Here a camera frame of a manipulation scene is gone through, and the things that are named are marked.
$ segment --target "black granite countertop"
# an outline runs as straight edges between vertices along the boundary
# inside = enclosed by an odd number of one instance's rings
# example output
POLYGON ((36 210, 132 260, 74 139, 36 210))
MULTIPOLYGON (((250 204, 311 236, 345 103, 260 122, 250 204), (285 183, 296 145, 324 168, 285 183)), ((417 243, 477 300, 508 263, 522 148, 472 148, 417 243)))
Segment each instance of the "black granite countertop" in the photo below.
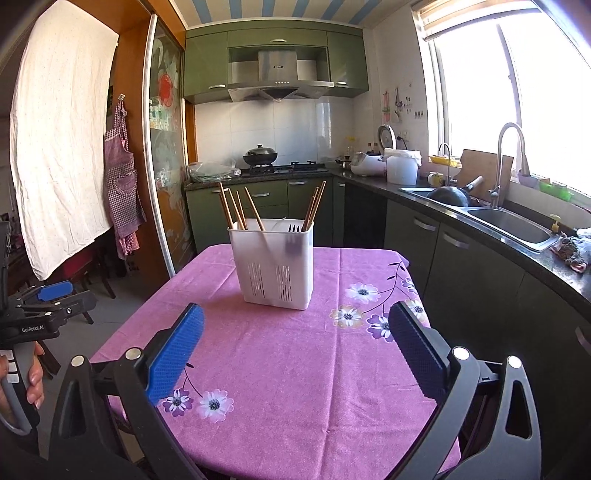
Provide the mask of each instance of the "black granite countertop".
MULTIPOLYGON (((387 183, 384 178, 379 177, 359 177, 349 171, 340 169, 329 169, 328 172, 289 172, 262 177, 239 177, 235 180, 224 181, 223 184, 227 186, 268 180, 308 179, 331 175, 342 179, 344 182, 383 195, 468 235, 519 265, 527 273, 554 290, 583 317, 591 320, 591 275, 588 272, 584 274, 574 272, 549 249, 541 253, 532 252, 511 238, 505 237, 475 220, 458 215, 457 212, 448 209, 445 205, 438 205, 401 190, 402 188, 408 188, 409 185, 402 186, 387 183)), ((200 190, 215 186, 217 186, 215 182, 190 183, 185 186, 185 190, 200 190)), ((416 186, 427 187, 428 185, 421 183, 416 186)))

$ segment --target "wooden chopstick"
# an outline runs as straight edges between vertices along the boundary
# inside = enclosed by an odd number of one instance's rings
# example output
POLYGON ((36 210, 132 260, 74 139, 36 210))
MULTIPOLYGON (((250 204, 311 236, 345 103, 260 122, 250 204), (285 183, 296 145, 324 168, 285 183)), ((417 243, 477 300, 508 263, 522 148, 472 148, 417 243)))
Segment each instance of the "wooden chopstick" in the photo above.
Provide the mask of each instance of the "wooden chopstick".
POLYGON ((240 230, 245 230, 244 222, 242 221, 242 217, 240 216, 240 211, 238 210, 238 207, 236 206, 236 202, 234 201, 234 193, 232 193, 231 190, 230 190, 230 198, 232 199, 232 205, 234 206, 234 212, 236 212, 236 221, 238 222, 238 228, 240 230))
POLYGON ((224 215, 226 215, 226 221, 228 222, 228 228, 230 230, 234 229, 234 222, 232 222, 232 215, 230 215, 230 209, 228 208, 228 201, 226 200, 226 194, 223 191, 222 183, 218 183, 220 187, 220 200, 222 201, 222 209, 224 215))
POLYGON ((316 195, 318 195, 319 190, 320 190, 320 187, 316 187, 314 189, 314 193, 312 194, 312 197, 310 197, 310 203, 308 204, 308 211, 306 212, 306 216, 304 217, 304 223, 301 226, 302 232, 306 231, 306 225, 308 225, 308 221, 310 220, 310 214, 312 213, 312 208, 314 207, 314 201, 316 200, 316 195))
POLYGON ((238 190, 236 191, 236 200, 238 200, 238 209, 240 210, 238 213, 240 214, 240 218, 242 219, 242 223, 244 224, 244 230, 248 230, 248 224, 246 219, 244 218, 244 210, 242 209, 242 202, 240 200, 240 193, 238 190))
POLYGON ((252 201, 251 194, 248 191, 248 188, 247 187, 244 187, 244 191, 246 192, 246 197, 248 198, 248 201, 251 203, 251 208, 252 208, 252 211, 255 214, 256 222, 259 224, 259 228, 261 229, 261 232, 264 232, 265 231, 265 226, 262 224, 261 217, 259 217, 259 214, 256 211, 255 202, 252 201))
POLYGON ((305 231, 308 231, 312 222, 314 222, 314 218, 316 217, 316 212, 318 211, 318 206, 320 205, 320 201, 322 200, 322 194, 324 193, 324 187, 326 187, 326 180, 322 180, 322 185, 320 186, 320 191, 316 196, 316 201, 314 203, 314 207, 312 208, 312 213, 310 214, 310 220, 308 221, 308 225, 305 231))

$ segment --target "purple tablecloth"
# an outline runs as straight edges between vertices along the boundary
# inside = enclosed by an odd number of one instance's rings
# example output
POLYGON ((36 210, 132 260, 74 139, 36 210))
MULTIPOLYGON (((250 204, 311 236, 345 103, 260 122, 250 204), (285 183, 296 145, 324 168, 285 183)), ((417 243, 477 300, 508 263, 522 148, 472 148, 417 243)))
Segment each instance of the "purple tablecloth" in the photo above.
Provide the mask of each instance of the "purple tablecloth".
MULTIPOLYGON (((389 250, 315 248, 310 306, 287 310, 245 303, 230 245, 210 247, 92 360, 144 347, 195 302, 194 368, 158 410, 196 463, 239 479, 382 480, 435 408, 387 329, 399 300, 428 325, 406 266, 389 250)), ((458 461, 456 443, 444 468, 458 461)))

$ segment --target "blue gripper pad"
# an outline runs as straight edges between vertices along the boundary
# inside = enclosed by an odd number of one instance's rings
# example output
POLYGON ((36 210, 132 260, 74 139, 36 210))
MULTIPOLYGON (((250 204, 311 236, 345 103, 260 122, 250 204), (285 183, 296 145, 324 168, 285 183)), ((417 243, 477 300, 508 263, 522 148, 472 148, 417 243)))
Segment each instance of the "blue gripper pad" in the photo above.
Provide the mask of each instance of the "blue gripper pad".
POLYGON ((60 297, 65 297, 66 295, 72 293, 73 290, 74 287, 72 287, 70 282, 61 281, 59 283, 54 283, 53 285, 43 287, 37 293, 37 298, 41 301, 50 301, 60 297))
MULTIPOLYGON (((433 336, 430 335, 431 338, 428 338, 423 331, 431 329, 422 327, 405 306, 402 305, 402 302, 397 302, 390 308, 388 315, 390 332, 413 372, 423 395, 434 399, 439 404, 447 395, 447 368, 435 346, 430 342, 433 336)), ((436 330, 433 332, 441 339, 436 330)))
POLYGON ((148 367, 146 394, 152 405, 168 397, 203 333, 203 309, 189 304, 172 326, 173 332, 148 367))

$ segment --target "double basin sink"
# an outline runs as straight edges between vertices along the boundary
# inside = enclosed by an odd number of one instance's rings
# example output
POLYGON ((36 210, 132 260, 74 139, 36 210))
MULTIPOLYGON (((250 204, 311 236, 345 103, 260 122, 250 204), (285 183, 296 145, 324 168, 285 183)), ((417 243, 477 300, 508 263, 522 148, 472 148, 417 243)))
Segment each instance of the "double basin sink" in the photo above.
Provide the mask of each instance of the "double basin sink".
POLYGON ((496 230, 520 243, 534 252, 542 252, 556 242, 556 236, 546 228, 502 208, 491 207, 456 207, 432 200, 427 197, 434 189, 401 189, 404 192, 422 197, 429 202, 443 205, 464 217, 477 221, 487 227, 496 230))

